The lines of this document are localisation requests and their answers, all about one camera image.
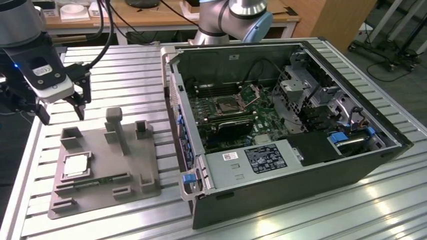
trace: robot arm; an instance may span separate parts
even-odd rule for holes
[[[273,22],[265,0],[200,0],[198,31],[192,44],[226,44],[228,35],[258,42]]]
[[[0,0],[0,23],[1,102],[13,112],[34,113],[46,125],[49,115],[38,100],[47,104],[62,99],[82,120],[90,102],[89,68],[82,63],[63,67],[30,0]]]

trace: metal slotted table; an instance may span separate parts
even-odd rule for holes
[[[178,165],[165,111],[161,46],[112,46],[91,69],[91,103],[85,121],[71,107],[47,107],[49,126],[35,119],[5,212],[0,239],[394,239],[427,236],[427,129],[317,38],[306,40],[357,88],[414,146],[358,183],[256,214],[192,230],[190,210],[180,198]],[[63,63],[89,62],[101,47],[69,48]],[[105,108],[120,106],[126,124],[146,120],[154,130],[161,194],[126,204],[47,219],[61,128],[103,126]]]

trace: power cord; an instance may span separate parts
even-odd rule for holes
[[[33,124],[33,123],[27,120],[27,118],[23,117],[22,111],[18,111],[18,112],[7,112],[7,113],[0,112],[0,116],[11,116],[11,115],[15,115],[15,114],[18,114],[19,117],[21,117],[30,125]]]
[[[106,43],[105,46],[102,47],[98,55],[95,56],[95,58],[93,59],[93,61],[90,63],[87,63],[83,67],[86,70],[89,70],[90,68],[93,68],[94,64],[98,63],[98,61],[101,60],[102,56],[106,53],[106,50],[109,48],[109,46],[112,45],[113,42],[113,35],[114,35],[114,22],[113,22],[113,14],[112,14],[112,9],[110,9],[110,0],[105,0],[105,10],[106,10],[106,14],[108,14],[108,21],[109,21],[109,33],[108,33],[108,39],[106,39]]]
[[[130,38],[126,37],[126,35],[121,32],[120,28],[117,27],[116,23],[113,23],[113,26],[114,26],[114,29],[117,30],[117,32],[120,33],[120,35],[121,35],[122,37],[125,37],[125,39],[126,39],[132,44],[134,44],[134,45],[141,45],[141,46],[150,46],[150,45],[154,44],[154,43],[153,43],[153,40],[156,39],[157,31],[154,32],[153,37],[152,37],[149,43],[138,43],[138,42],[133,41]]]
[[[402,78],[404,76],[406,76],[408,74],[412,73],[412,72],[409,71],[408,73],[402,74],[401,76],[398,76],[398,77],[396,77],[396,78],[393,78],[393,79],[390,79],[390,80],[382,80],[382,79],[377,78],[377,77],[373,76],[373,74],[369,72],[369,68],[373,67],[374,65],[384,64],[385,62],[386,62],[386,61],[384,60],[384,61],[381,61],[381,62],[373,63],[373,64],[370,64],[370,65],[365,68],[365,72],[366,72],[366,73],[369,74],[369,76],[370,76],[372,78],[374,78],[377,81],[384,82],[384,83],[390,83],[390,82],[398,80],[400,78]]]
[[[393,78],[393,79],[390,79],[390,80],[382,80],[382,79],[377,78],[376,76],[373,76],[373,74],[369,72],[370,67],[373,67],[374,65],[384,64],[384,63],[390,63],[392,61],[388,59],[388,57],[385,57],[385,56],[380,55],[378,53],[373,52],[372,50],[369,50],[369,49],[365,48],[364,46],[360,46],[360,47],[361,47],[368,53],[372,53],[372,54],[380,56],[380,57],[384,59],[384,61],[376,62],[376,63],[370,64],[370,65],[365,68],[365,72],[369,74],[369,76],[370,76],[373,79],[376,79],[376,80],[380,81],[380,82],[389,83],[389,82],[393,82],[393,81],[398,80],[400,78],[402,78],[404,76],[406,76],[406,75],[410,73],[410,71],[409,71],[408,73],[402,74],[401,76],[398,76],[398,77],[396,77],[396,78]]]
[[[129,35],[129,37],[126,37],[126,39],[129,39],[129,41],[130,41],[130,38],[133,37],[133,38],[136,38],[136,40],[142,41],[141,39],[137,38],[138,35],[137,35],[137,34],[133,34],[133,33],[134,33],[134,32],[129,32],[130,35]],[[154,42],[154,39],[156,39],[156,37],[157,37],[157,34],[158,34],[158,31],[154,31],[150,40],[148,40],[148,43],[136,43],[136,44],[142,45],[142,46],[149,46],[149,45],[153,45],[153,44],[156,44],[156,43],[160,43],[158,41]]]
[[[368,34],[368,24],[365,22],[364,22],[364,33],[365,33],[365,37],[368,40],[368,45],[372,47],[372,42],[370,42],[369,34]]]
[[[308,102],[309,102],[309,99],[312,99],[312,97],[313,97],[313,95],[316,94],[316,92],[318,91],[320,87],[321,87],[321,84],[317,83],[317,85],[313,87],[313,90],[312,90],[312,92],[309,93],[308,97],[306,97],[306,98],[304,99],[304,101],[301,102],[300,109],[302,109],[302,108],[306,106],[306,104],[308,104]]]
[[[93,35],[89,35],[85,39],[89,40],[94,40],[97,39],[101,34],[102,34],[102,30],[103,30],[103,10],[101,8],[101,4],[99,1],[95,1],[97,4],[97,9],[98,9],[98,16],[99,16],[99,25],[98,25],[98,29],[97,32]]]
[[[182,19],[185,19],[190,24],[198,27],[198,24],[190,21],[184,15],[181,15],[166,3],[164,0],[160,0],[160,2],[164,4],[164,6],[173,12],[176,15],[178,15]]]
[[[285,75],[285,73],[281,71],[280,67],[278,67],[268,58],[261,57],[261,58],[254,59],[253,62],[252,62],[252,64],[250,64],[250,66],[248,67],[248,71],[245,72],[245,75],[244,75],[241,84],[244,84],[245,81],[248,80],[249,75],[250,75],[250,72],[252,72],[252,70],[253,70],[253,68],[254,68],[254,65],[256,65],[257,63],[260,63],[261,61],[269,63],[269,64],[273,66],[273,68],[278,71],[278,73],[280,73],[281,75]],[[261,72],[260,72],[260,74],[257,75],[256,78],[260,77],[262,71],[264,71],[264,65],[262,65],[262,67],[261,67]]]
[[[134,29],[134,27],[126,22],[126,20],[124,20],[124,18],[120,16],[120,14],[117,13],[117,11],[116,11],[116,9],[113,8],[113,6],[109,6],[110,7],[110,10],[113,11],[113,13],[116,14],[116,16],[120,18],[120,20],[124,22],[124,24],[125,25],[128,25],[128,27],[134,31],[134,33],[145,40],[145,42],[148,42],[148,39],[142,36],[142,34],[144,34],[144,32],[138,32],[136,29]]]

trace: green circuit board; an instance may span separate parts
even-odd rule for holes
[[[246,84],[237,94],[192,97],[189,105],[206,153],[250,146],[254,144],[254,137],[260,135],[268,135],[270,141],[288,135],[266,88]],[[222,125],[240,121],[246,121],[248,124],[236,128],[250,128],[245,134],[236,137],[233,128],[229,127],[229,135],[216,137]]]

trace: wooden desk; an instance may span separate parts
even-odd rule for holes
[[[178,5],[178,0],[165,0],[165,3],[181,13],[181,8]],[[117,11],[118,15],[124,20],[134,27],[137,31],[176,31],[176,30],[196,30],[197,27],[192,25],[185,19],[176,15],[161,3],[158,7],[150,9],[138,10],[125,4],[124,0],[112,0],[112,7]],[[49,34],[87,34],[94,33],[98,29],[99,19],[91,17],[89,21],[77,21],[61,23],[58,17],[45,18]],[[272,27],[281,27],[282,33],[281,38],[289,38],[294,29],[296,22],[300,21],[298,16],[290,16],[288,13],[273,14]],[[132,29],[126,24],[113,15],[113,22],[118,26],[120,31],[125,34],[130,32]],[[103,26],[102,32],[109,31],[109,26]],[[128,40],[117,34],[117,41],[120,45],[126,45]]]

